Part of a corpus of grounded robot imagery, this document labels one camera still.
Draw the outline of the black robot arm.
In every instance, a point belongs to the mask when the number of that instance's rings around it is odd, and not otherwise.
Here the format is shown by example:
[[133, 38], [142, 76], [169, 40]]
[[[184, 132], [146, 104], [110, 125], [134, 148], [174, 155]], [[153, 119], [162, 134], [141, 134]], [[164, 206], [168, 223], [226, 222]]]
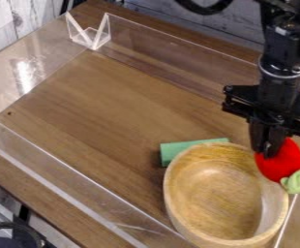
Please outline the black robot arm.
[[258, 0], [264, 51], [256, 85], [224, 87], [222, 110], [249, 125], [252, 150], [277, 155], [288, 137], [300, 137], [300, 0]]

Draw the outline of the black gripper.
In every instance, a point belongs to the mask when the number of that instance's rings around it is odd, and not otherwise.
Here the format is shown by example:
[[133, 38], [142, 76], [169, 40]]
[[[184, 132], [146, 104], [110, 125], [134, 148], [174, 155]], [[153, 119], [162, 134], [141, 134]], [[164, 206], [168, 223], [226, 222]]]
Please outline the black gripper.
[[277, 155], [286, 137], [300, 137], [300, 75], [262, 75], [254, 85], [226, 85], [222, 111], [249, 124], [250, 147], [265, 158]]

